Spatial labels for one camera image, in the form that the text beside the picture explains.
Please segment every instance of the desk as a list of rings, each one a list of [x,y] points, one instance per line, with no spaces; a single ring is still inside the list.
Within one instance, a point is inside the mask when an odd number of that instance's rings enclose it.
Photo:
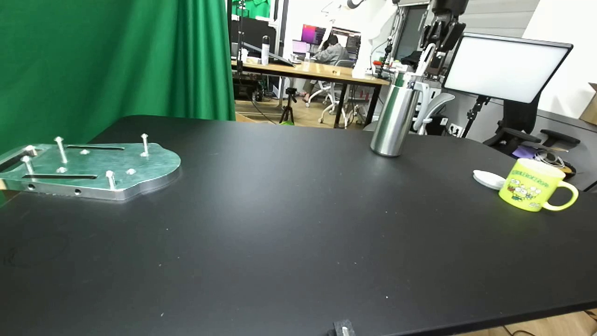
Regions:
[[[0,208],[2,333],[459,332],[597,305],[595,201],[530,214],[472,180],[470,139],[127,117],[183,158],[125,205],[19,193]]]
[[[375,102],[379,98],[379,91],[383,85],[390,85],[390,81],[375,78],[375,76],[357,76],[353,74],[353,68],[349,66],[336,66],[327,63],[314,63],[314,61],[302,61],[301,65],[289,66],[289,65],[259,65],[259,63],[243,63],[243,70],[250,72],[263,72],[263,74],[278,74],[278,76],[299,76],[299,78],[314,78],[314,80],[330,80],[330,81],[342,81],[342,93],[340,93],[340,104],[336,108],[336,121],[334,126],[338,126],[340,121],[340,109],[345,100],[347,85],[349,83],[360,83],[360,85],[371,85],[371,104],[368,109],[366,122],[371,122],[375,113]]]

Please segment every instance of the green screen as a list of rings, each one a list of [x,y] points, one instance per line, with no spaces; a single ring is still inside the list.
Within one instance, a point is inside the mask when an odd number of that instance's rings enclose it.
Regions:
[[[269,18],[271,14],[269,0],[245,0],[245,9],[241,10],[239,10],[239,1],[243,0],[232,1],[233,14],[250,16],[250,18],[256,18],[256,16]]]
[[[140,113],[233,119],[224,1],[2,0],[0,152]]]

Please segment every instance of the mug handle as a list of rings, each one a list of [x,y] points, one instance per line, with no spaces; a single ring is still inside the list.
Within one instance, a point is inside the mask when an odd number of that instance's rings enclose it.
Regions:
[[[565,201],[564,205],[552,205],[552,203],[545,201],[545,203],[543,203],[545,208],[549,208],[549,210],[565,210],[565,208],[569,208],[569,206],[579,199],[579,188],[577,188],[575,184],[562,180],[562,182],[558,184],[558,188],[567,188],[567,190],[571,190],[571,192],[573,192],[573,197],[571,197],[569,201]]]

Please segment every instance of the computer monitor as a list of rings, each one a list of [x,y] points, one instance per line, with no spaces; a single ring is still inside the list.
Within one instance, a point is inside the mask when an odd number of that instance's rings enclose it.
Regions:
[[[310,42],[310,44],[319,44],[323,35],[325,35],[325,27],[302,24],[301,40]]]
[[[467,33],[444,85],[528,104],[541,94],[571,48],[567,42]]]
[[[312,44],[310,42],[304,42],[304,40],[297,40],[293,38],[293,53],[306,53],[310,52]]]
[[[276,27],[269,25],[269,22],[252,20],[252,18],[245,18],[245,16],[241,16],[241,20],[233,20],[232,29],[230,29],[230,37],[233,42],[239,40],[239,29],[243,29],[243,33],[241,33],[243,42],[261,44],[263,35],[267,35],[269,37],[269,50],[271,52],[278,50],[276,48]]]
[[[345,44],[349,57],[357,61],[360,50],[360,35],[349,35]]]

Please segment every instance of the monitor screen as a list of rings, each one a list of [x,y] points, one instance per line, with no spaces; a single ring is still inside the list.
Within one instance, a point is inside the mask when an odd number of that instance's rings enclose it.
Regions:
[[[293,38],[293,52],[306,53],[310,52],[310,48],[312,48],[310,42]]]
[[[315,44],[315,38],[317,38],[317,31],[315,31],[315,27],[317,27],[317,25],[302,24],[302,35],[301,35],[301,40],[310,42],[310,44]]]
[[[347,48],[360,48],[360,35],[349,35]]]
[[[532,102],[573,44],[465,35],[444,85],[448,89]]]

